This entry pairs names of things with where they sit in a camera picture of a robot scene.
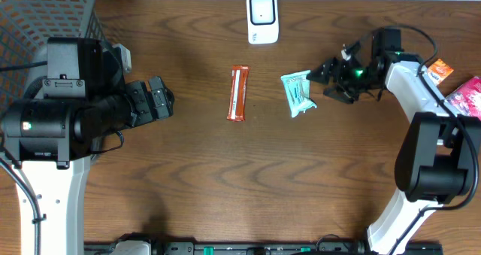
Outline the red purple snack packet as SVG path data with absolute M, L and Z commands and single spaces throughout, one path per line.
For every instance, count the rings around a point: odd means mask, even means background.
M 449 94 L 447 101 L 464 116 L 481 118 L 481 83 L 473 77 Z

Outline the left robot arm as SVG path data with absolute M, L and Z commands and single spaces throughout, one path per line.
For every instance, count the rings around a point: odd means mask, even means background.
M 174 113 L 160 77 L 126 83 L 128 51 L 92 38 L 50 38 L 46 74 L 2 119 L 2 168 L 17 184 L 24 254 L 82 254 L 94 144 Z

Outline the small orange box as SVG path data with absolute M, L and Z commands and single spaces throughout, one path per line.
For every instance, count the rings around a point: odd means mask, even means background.
M 439 86 L 453 72 L 454 69 L 442 59 L 437 59 L 428 67 L 428 76 L 436 86 Z

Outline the teal snack wrapper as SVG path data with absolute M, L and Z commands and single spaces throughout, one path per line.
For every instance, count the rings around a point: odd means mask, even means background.
M 280 77 L 292 118 L 308 109 L 317 108 L 316 103 L 310 98 L 310 81 L 307 79 L 310 73 L 311 70 L 305 70 Z

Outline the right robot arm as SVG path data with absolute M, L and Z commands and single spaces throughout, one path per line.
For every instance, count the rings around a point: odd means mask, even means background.
M 324 84 L 324 95 L 345 104 L 362 93 L 389 91 L 410 122 L 395 160 L 396 190 L 351 254 L 403 254 L 416 230 L 436 211 L 456 211 L 479 185 L 480 121 L 453 107 L 431 81 L 427 62 L 401 45 L 404 25 L 368 33 L 371 60 L 356 58 L 363 40 L 344 46 L 341 58 L 326 60 L 307 79 Z

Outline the brown orange snack bar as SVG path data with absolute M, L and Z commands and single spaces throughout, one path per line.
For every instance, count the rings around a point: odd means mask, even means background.
M 227 120 L 234 122 L 245 121 L 245 103 L 249 72 L 250 67 L 247 65 L 232 66 L 231 95 Z

